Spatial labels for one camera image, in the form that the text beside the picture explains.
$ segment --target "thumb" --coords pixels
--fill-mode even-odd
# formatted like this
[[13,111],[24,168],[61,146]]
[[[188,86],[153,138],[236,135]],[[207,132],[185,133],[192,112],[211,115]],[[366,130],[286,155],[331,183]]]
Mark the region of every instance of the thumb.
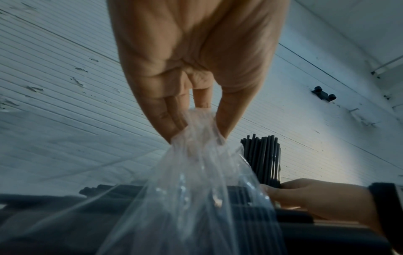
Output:
[[291,206],[305,206],[305,199],[302,195],[301,189],[276,189],[264,184],[261,184],[260,186],[273,201]]

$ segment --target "black sleeve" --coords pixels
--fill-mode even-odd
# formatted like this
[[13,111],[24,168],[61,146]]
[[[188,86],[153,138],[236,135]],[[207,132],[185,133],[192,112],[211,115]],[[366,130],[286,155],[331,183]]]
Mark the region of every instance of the black sleeve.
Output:
[[369,190],[386,238],[398,253],[403,254],[403,187],[392,183],[373,183]]

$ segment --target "clear plastic bag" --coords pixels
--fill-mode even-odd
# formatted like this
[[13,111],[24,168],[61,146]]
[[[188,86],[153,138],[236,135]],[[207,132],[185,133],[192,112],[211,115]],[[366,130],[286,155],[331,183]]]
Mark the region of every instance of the clear plastic bag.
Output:
[[[86,197],[50,198],[8,217],[0,251],[4,244],[36,244],[47,254],[285,254],[274,209],[242,146],[225,142],[213,113],[185,115],[188,127],[152,170],[125,166],[122,176],[110,168],[117,162],[104,163],[101,179],[110,185],[81,186]],[[38,184],[83,172],[92,182],[100,176],[90,167]]]

